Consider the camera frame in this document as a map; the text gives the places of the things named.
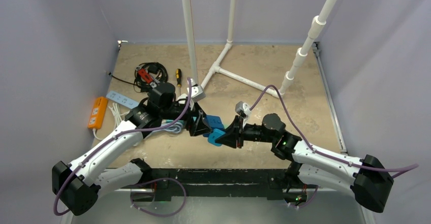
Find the blue cube socket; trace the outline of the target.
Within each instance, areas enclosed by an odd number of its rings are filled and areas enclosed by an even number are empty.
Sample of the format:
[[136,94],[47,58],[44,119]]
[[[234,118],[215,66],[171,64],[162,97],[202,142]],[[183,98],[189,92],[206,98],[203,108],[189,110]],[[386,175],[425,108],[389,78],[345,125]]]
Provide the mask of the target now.
[[225,127],[219,116],[207,115],[204,121],[210,126],[211,132],[203,134],[203,137],[208,138],[210,135],[221,136],[225,134]]

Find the light blue plug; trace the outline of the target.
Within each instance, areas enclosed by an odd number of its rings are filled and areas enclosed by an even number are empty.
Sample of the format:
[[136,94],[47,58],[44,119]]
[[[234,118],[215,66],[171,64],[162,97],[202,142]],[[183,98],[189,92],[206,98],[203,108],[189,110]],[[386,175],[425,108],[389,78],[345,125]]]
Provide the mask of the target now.
[[207,141],[208,141],[208,143],[210,143],[210,144],[212,144],[212,145],[214,145],[214,146],[216,146],[216,147],[221,147],[222,146],[222,144],[221,143],[217,143],[216,142],[216,140],[218,139],[218,138],[220,138],[221,136],[223,136],[225,134],[225,132],[223,131],[223,130],[220,130],[220,129],[214,129],[213,131],[212,131],[212,133],[210,133],[209,135],[208,135],[208,137],[207,137]]

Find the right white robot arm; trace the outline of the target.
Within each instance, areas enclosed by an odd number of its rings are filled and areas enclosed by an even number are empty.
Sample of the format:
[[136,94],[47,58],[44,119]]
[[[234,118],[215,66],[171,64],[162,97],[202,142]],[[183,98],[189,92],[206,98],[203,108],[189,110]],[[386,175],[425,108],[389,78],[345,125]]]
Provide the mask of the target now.
[[243,123],[243,118],[235,116],[223,132],[217,133],[215,144],[231,148],[241,148],[244,141],[271,143],[271,152],[276,157],[294,164],[285,173],[285,180],[292,187],[301,183],[320,185],[353,196],[370,211],[384,211],[394,180],[372,155],[359,158],[309,146],[304,139],[288,132],[275,113],[265,115],[260,125]]

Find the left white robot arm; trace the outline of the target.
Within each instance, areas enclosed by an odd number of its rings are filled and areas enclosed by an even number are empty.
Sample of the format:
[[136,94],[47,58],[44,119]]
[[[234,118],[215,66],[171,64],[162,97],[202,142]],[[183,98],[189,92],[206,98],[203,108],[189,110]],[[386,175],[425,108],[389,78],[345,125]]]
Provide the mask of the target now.
[[55,164],[52,168],[54,214],[62,216],[67,213],[58,211],[59,202],[63,202],[75,215],[89,210],[102,188],[96,183],[99,175],[123,152],[143,141],[151,132],[163,130],[179,120],[185,122],[186,130],[192,137],[212,132],[204,119],[206,114],[198,105],[198,101],[205,98],[201,85],[188,78],[185,104],[179,104],[174,97],[174,85],[160,83],[97,146],[68,164],[62,161]]

